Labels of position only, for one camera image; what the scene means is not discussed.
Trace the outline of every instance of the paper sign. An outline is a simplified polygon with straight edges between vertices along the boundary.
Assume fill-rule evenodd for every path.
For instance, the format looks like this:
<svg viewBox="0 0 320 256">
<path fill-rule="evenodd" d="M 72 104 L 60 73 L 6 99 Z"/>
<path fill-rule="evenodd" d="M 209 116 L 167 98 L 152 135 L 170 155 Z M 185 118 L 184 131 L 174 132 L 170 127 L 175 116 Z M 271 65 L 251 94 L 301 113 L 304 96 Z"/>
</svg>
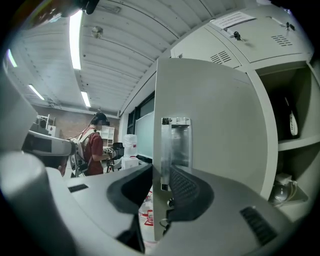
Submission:
<svg viewBox="0 0 320 256">
<path fill-rule="evenodd" d="M 212 20 L 211 23 L 221 29 L 225 29 L 225 28 L 229 28 L 231 26 L 234 26 L 243 22 L 251 21 L 254 19 L 255 17 L 247 15 L 241 11 L 237 11 L 227 16 L 223 16 L 221 18 Z"/>
</svg>

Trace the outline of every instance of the black rubber grip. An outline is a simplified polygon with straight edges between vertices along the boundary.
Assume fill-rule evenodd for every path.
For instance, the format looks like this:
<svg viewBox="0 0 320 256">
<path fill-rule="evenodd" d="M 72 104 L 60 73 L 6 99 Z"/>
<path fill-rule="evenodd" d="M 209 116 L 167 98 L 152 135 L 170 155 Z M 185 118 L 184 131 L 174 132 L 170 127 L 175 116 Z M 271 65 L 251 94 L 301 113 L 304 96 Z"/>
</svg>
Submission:
<svg viewBox="0 0 320 256">
<path fill-rule="evenodd" d="M 195 220 L 214 200 L 208 183 L 174 165 L 170 167 L 169 185 L 174 199 L 174 210 L 167 214 L 169 222 Z"/>
<path fill-rule="evenodd" d="M 152 164 L 118 179 L 106 192 L 108 200 L 121 213 L 138 214 L 152 186 Z"/>
</svg>

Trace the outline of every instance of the white locker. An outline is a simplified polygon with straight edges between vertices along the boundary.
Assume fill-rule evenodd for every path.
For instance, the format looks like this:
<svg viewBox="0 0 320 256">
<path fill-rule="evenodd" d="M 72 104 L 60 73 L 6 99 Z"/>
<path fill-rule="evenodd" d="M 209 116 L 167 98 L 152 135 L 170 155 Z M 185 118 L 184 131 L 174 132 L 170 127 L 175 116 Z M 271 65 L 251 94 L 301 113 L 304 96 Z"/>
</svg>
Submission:
<svg viewBox="0 0 320 256">
<path fill-rule="evenodd" d="M 250 62 L 257 62 L 278 56 L 308 53 L 310 49 L 296 31 L 286 30 L 279 20 L 272 17 L 272 12 L 263 8 L 241 10 L 256 19 L 231 26 L 227 31 L 209 23 L 213 29 L 223 34 Z M 231 37 L 238 32 L 242 40 Z"/>
<path fill-rule="evenodd" d="M 189 34 L 171 50 L 173 58 L 194 59 L 222 64 L 231 68 L 240 66 L 232 52 L 205 25 Z"/>
</svg>

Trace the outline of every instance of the locker door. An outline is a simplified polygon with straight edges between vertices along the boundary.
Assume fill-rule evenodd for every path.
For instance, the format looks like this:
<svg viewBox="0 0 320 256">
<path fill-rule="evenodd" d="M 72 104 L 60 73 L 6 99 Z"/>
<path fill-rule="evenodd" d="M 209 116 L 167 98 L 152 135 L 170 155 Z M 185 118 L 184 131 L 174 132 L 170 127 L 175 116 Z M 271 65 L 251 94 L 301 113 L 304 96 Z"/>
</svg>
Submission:
<svg viewBox="0 0 320 256">
<path fill-rule="evenodd" d="M 158 60 L 153 164 L 159 172 L 161 118 L 169 117 L 191 119 L 193 168 L 261 192 L 268 158 L 267 129 L 246 73 L 195 59 Z M 277 138 L 273 139 L 277 151 Z"/>
<path fill-rule="evenodd" d="M 231 68 L 240 66 L 231 51 L 203 26 L 192 32 L 171 50 L 175 58 L 194 59 L 222 64 Z"/>
<path fill-rule="evenodd" d="M 239 32 L 243 40 L 230 38 Z M 306 51 L 294 31 L 288 31 L 270 17 L 259 17 L 221 31 L 250 63 L 277 56 L 300 54 Z"/>
</svg>

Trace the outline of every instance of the metal bracket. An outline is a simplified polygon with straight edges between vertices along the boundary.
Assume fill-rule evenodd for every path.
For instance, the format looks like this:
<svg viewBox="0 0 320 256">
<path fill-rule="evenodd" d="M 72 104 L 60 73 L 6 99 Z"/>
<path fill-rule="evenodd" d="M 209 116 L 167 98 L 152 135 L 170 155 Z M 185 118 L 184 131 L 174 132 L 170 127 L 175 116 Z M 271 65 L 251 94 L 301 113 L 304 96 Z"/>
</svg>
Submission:
<svg viewBox="0 0 320 256">
<path fill-rule="evenodd" d="M 161 119 L 161 189 L 170 191 L 170 167 L 192 167 L 191 120 L 186 117 Z"/>
</svg>

